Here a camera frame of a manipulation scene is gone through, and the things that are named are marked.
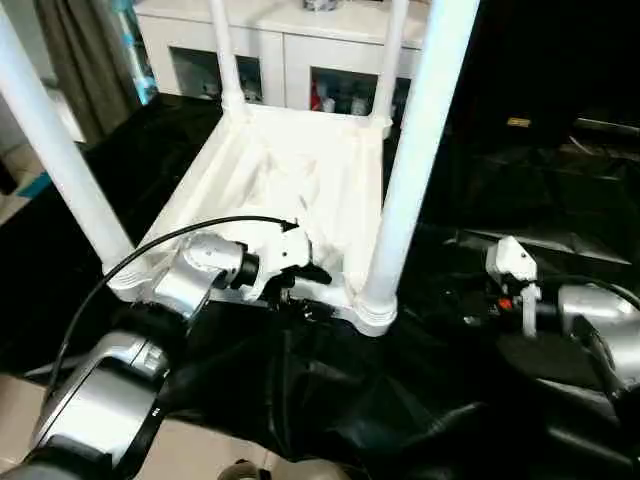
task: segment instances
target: tile floor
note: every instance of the tile floor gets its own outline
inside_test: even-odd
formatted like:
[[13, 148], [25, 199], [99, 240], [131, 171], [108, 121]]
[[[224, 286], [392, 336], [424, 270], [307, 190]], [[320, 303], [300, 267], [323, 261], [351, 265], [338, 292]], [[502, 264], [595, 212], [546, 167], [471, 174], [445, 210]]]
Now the tile floor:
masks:
[[18, 188], [11, 195], [0, 194], [0, 225], [29, 203], [29, 199], [19, 196], [18, 192], [29, 186], [44, 171], [38, 156], [28, 143], [3, 154], [2, 162], [18, 183]]
[[[0, 472], [27, 452], [43, 394], [38, 385], [0, 375]], [[293, 464], [255, 443], [175, 420], [162, 424], [136, 478], [215, 480], [241, 458], [271, 471], [274, 480], [348, 480], [329, 462]]]

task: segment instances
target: curtain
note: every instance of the curtain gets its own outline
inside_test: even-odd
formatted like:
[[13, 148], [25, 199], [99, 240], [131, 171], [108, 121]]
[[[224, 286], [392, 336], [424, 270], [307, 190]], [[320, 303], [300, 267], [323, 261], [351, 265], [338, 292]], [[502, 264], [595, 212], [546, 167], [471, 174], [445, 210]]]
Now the curtain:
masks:
[[139, 106], [121, 40], [103, 0], [35, 0], [58, 77], [89, 145]]

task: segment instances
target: cabinet top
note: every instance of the cabinet top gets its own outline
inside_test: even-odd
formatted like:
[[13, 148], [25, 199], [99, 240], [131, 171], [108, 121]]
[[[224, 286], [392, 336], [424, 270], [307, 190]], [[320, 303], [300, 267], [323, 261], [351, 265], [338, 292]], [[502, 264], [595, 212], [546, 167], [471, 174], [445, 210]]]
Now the cabinet top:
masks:
[[[229, 24], [334, 40], [383, 44], [390, 2], [342, 0], [332, 12], [309, 12], [302, 0], [225, 0]], [[420, 48], [429, 6], [410, 2], [404, 46]], [[140, 0], [139, 16], [210, 23], [207, 0]]]

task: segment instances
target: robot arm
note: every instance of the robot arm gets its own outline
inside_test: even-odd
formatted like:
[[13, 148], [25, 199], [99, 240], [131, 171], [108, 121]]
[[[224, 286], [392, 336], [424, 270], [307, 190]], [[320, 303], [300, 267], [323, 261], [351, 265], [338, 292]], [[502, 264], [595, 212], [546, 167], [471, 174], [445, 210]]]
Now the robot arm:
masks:
[[533, 258], [513, 237], [489, 249], [487, 272], [499, 286], [492, 310], [522, 333], [538, 331], [575, 341], [591, 360], [622, 427], [640, 427], [640, 301], [631, 292], [588, 278], [539, 282]]
[[[254, 255], [212, 232], [183, 241], [129, 310], [132, 318], [105, 335], [47, 401], [32, 451], [2, 478], [132, 478], [165, 415], [158, 402], [164, 379], [212, 288], [241, 289], [244, 298], [257, 299], [269, 279], [309, 263], [300, 228], [273, 243]], [[149, 321], [140, 322], [144, 316]]]

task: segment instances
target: black cable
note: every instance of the black cable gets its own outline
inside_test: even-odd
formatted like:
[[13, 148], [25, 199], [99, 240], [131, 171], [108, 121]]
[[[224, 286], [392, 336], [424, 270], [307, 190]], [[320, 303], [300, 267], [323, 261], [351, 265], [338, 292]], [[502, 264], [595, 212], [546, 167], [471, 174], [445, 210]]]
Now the black cable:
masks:
[[115, 267], [113, 267], [94, 287], [93, 289], [89, 292], [89, 294], [85, 297], [85, 299], [83, 300], [83, 302], [80, 304], [80, 307], [78, 307], [78, 310], [76, 310], [76, 313], [73, 315], [73, 318], [71, 319], [71, 322], [69, 323], [69, 326], [67, 327], [67, 330], [64, 334], [64, 337], [62, 339], [62, 343], [60, 344], [60, 349], [58, 350], [58, 354], [56, 356], [56, 359], [53, 363], [53, 368], [51, 370], [51, 378], [49, 379], [49, 384], [47, 386], [47, 391], [45, 394], [45, 401], [43, 402], [46, 403], [51, 396], [53, 395], [55, 388], [56, 388], [56, 383], [58, 382], [58, 377], [60, 376], [60, 369], [62, 366], [62, 363], [64, 361], [64, 356], [67, 352], [67, 349], [69, 347], [69, 341], [71, 339], [71, 336], [73, 335], [74, 330], [76, 329], [77, 325], [78, 325], [78, 321], [80, 320], [80, 318], [82, 317], [82, 314], [84, 313], [84, 311], [87, 308], [87, 305], [89, 305], [89, 303], [91, 303], [91, 300], [93, 299], [93, 297], [96, 296], [96, 294], [105, 286], [107, 285], [107, 283], [109, 283], [113, 277], [115, 277], [118, 273], [120, 273], [120, 271], [122, 269], [124, 269], [127, 265], [129, 265], [131, 262], [133, 262], [135, 259], [139, 258], [140, 256], [142, 256], [143, 254], [145, 254], [146, 252], [148, 252], [149, 250], [151, 250], [154, 247], [157, 247], [158, 245], [160, 245], [161, 243], [167, 242], [173, 238], [179, 237], [181, 235], [184, 235], [186, 233], [190, 233], [193, 232], [195, 230], [200, 230], [202, 228], [207, 228], [207, 227], [212, 227], [214, 225], [220, 225], [223, 223], [232, 223], [232, 222], [267, 222], [267, 223], [277, 223], [278, 225], [281, 225], [284, 231], [287, 230], [291, 230], [293, 228], [296, 228], [298, 225], [288, 222], [286, 220], [282, 220], [279, 218], [274, 218], [274, 217], [265, 217], [265, 216], [260, 216], [260, 215], [236, 215], [236, 216], [232, 216], [232, 217], [222, 217], [222, 218], [214, 218], [212, 220], [206, 220], [204, 222], [200, 222], [200, 223], [195, 223], [193, 225], [189, 225], [187, 227], [184, 228], [180, 228], [178, 230], [175, 230], [173, 232], [169, 232], [165, 235], [162, 235], [158, 238], [156, 238], [155, 240], [150, 241], [149, 243], [143, 245], [142, 247], [139, 247], [138, 249], [136, 249], [133, 253], [131, 253], [129, 256], [127, 256], [124, 260], [122, 260], [120, 263], [118, 263]]

